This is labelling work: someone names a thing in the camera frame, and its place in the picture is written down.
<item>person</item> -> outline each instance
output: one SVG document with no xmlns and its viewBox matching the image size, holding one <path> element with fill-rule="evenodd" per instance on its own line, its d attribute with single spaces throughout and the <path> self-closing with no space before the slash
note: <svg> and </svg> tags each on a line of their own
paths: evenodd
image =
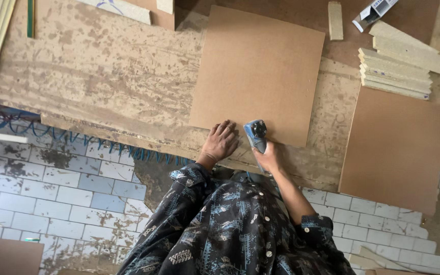
<svg viewBox="0 0 440 275">
<path fill-rule="evenodd" d="M 293 183 L 273 142 L 264 154 L 253 152 L 275 184 L 246 172 L 211 176 L 238 144 L 235 123 L 226 120 L 211 129 L 196 163 L 171 172 L 171 189 L 118 275 L 354 275 L 334 245 L 332 220 L 319 216 Z"/>
</svg>

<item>blue power tool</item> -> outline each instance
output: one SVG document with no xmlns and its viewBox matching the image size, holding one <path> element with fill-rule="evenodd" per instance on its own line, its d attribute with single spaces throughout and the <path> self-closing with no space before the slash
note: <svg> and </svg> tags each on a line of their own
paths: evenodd
<svg viewBox="0 0 440 275">
<path fill-rule="evenodd" d="M 253 120 L 247 124 L 244 124 L 244 131 L 247 134 L 247 138 L 249 139 L 249 143 L 251 147 L 256 147 L 259 152 L 263 153 L 266 151 L 266 134 L 267 134 L 267 128 L 266 124 L 264 123 L 264 120 L 258 119 Z M 259 166 L 260 172 L 264 173 L 266 172 L 264 168 L 257 163 Z"/>
</svg>

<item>left hand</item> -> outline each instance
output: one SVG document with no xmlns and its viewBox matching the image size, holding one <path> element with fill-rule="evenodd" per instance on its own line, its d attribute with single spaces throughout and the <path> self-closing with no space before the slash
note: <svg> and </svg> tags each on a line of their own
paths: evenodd
<svg viewBox="0 0 440 275">
<path fill-rule="evenodd" d="M 235 122 L 230 123 L 229 120 L 226 120 L 213 126 L 197 162 L 207 170 L 211 170 L 217 162 L 234 153 L 239 145 L 239 135 L 235 132 L 235 125 Z"/>
</svg>

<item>hand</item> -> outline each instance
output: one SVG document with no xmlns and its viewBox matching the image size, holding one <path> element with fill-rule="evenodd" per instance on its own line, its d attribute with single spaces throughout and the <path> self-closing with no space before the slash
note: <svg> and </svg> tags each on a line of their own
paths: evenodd
<svg viewBox="0 0 440 275">
<path fill-rule="evenodd" d="M 229 120 L 213 126 L 197 162 L 210 171 L 213 165 L 234 153 L 239 145 L 238 134 L 234 130 L 235 122 L 230 123 Z"/>
<path fill-rule="evenodd" d="M 254 152 L 254 157 L 256 157 L 257 162 L 269 172 L 277 172 L 281 169 L 281 163 L 278 157 L 278 150 L 274 145 L 274 142 L 267 141 L 266 151 L 263 153 L 259 152 L 256 147 L 252 147 Z"/>
</svg>

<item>black patterned shirt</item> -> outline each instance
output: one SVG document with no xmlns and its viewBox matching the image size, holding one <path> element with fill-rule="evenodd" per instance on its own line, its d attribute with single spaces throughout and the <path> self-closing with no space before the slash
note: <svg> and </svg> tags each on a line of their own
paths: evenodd
<svg viewBox="0 0 440 275">
<path fill-rule="evenodd" d="M 293 226 L 273 186 L 219 181 L 197 163 L 171 178 L 117 274 L 354 275 L 332 220 L 303 216 Z"/>
</svg>

